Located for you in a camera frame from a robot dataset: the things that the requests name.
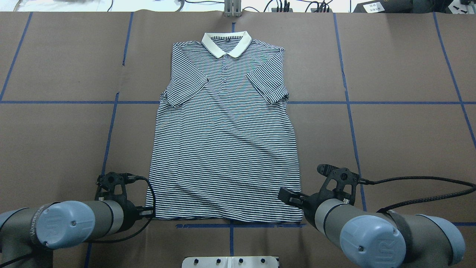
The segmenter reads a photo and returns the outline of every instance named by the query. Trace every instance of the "ur logo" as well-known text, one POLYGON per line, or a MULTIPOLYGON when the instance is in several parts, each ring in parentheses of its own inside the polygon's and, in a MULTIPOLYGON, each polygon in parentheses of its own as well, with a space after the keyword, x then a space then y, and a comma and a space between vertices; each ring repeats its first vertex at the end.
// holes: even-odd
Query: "ur logo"
POLYGON ((60 231, 61 220, 61 216, 51 216, 46 218, 47 238, 55 237, 58 235, 60 231))
POLYGON ((397 241, 392 239, 380 239, 378 241, 378 254, 375 256, 375 260, 378 262, 394 262, 395 251, 393 247, 397 244, 397 241))

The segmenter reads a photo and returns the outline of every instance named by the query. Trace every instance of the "metal plate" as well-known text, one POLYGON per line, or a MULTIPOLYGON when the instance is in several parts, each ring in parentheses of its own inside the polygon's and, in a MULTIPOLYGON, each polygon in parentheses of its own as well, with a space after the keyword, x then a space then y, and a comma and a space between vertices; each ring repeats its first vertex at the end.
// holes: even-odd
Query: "metal plate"
POLYGON ((273 256, 247 257, 188 257, 182 268, 279 268, 279 258, 273 256))

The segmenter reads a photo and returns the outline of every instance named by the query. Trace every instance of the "metal bracket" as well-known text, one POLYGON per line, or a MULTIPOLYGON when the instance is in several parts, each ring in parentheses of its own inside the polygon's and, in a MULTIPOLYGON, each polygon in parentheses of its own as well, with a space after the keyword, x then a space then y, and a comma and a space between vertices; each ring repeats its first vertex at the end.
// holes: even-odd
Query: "metal bracket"
POLYGON ((241 17, 241 0, 225 0, 225 17, 241 17))
POLYGON ((188 257, 182 268, 279 268, 279 258, 273 256, 188 257))

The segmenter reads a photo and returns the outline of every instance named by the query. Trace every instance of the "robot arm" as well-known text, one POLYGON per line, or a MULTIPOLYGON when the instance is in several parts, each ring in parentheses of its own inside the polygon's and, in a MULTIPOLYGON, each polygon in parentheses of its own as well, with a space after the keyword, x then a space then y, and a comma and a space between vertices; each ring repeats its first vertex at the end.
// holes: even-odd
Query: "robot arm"
POLYGON ((318 193, 307 196, 281 188, 278 198, 304 211, 307 221, 355 264, 364 268, 447 268, 463 259, 465 242, 449 221, 394 211, 368 213, 353 206, 358 174, 319 165, 327 179, 318 193), (337 181, 328 190, 330 180, 337 181), (344 187, 351 185, 351 193, 344 187))
POLYGON ((127 200, 125 185, 139 179, 145 180, 111 172, 98 178, 95 201, 50 203, 0 214, 0 267, 52 267, 55 249, 122 232, 139 219, 152 218, 153 207, 136 207, 127 200), (114 193, 116 186, 121 194, 114 193))

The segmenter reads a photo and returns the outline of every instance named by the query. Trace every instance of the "label sticker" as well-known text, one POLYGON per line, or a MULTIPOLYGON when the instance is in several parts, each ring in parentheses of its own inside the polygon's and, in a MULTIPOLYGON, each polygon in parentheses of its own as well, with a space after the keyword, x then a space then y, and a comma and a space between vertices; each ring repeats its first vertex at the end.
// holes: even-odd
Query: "label sticker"
POLYGON ((377 13, 385 11, 384 7, 380 2, 363 5, 363 7, 365 11, 367 11, 367 13, 377 13))

